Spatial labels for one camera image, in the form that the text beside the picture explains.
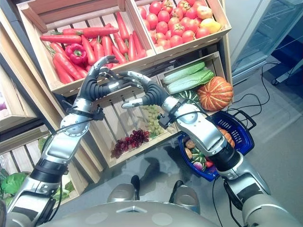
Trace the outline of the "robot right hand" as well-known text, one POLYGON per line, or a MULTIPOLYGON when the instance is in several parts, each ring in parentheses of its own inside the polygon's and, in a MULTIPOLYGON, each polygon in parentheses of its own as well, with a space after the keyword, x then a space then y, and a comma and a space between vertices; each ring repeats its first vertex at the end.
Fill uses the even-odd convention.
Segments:
POLYGON ((165 112, 172 109, 178 109, 182 102, 179 99, 170 96, 167 91, 149 77, 134 71, 122 71, 118 74, 123 80, 129 80, 132 87, 142 88, 145 95, 122 104, 123 109, 143 105, 158 105, 165 112))

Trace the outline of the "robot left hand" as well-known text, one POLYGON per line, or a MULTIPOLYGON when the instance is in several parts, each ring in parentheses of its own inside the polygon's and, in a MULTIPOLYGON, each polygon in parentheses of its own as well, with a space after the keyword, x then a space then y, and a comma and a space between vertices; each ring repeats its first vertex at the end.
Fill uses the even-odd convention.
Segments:
POLYGON ((68 109, 68 113, 90 117, 93 114, 96 100, 130 85, 132 82, 130 78, 119 77, 105 66, 109 63, 117 63, 116 57, 107 55, 94 63, 82 83, 73 106, 68 109), (99 85, 98 77, 100 75, 108 76, 110 81, 104 85, 99 85))

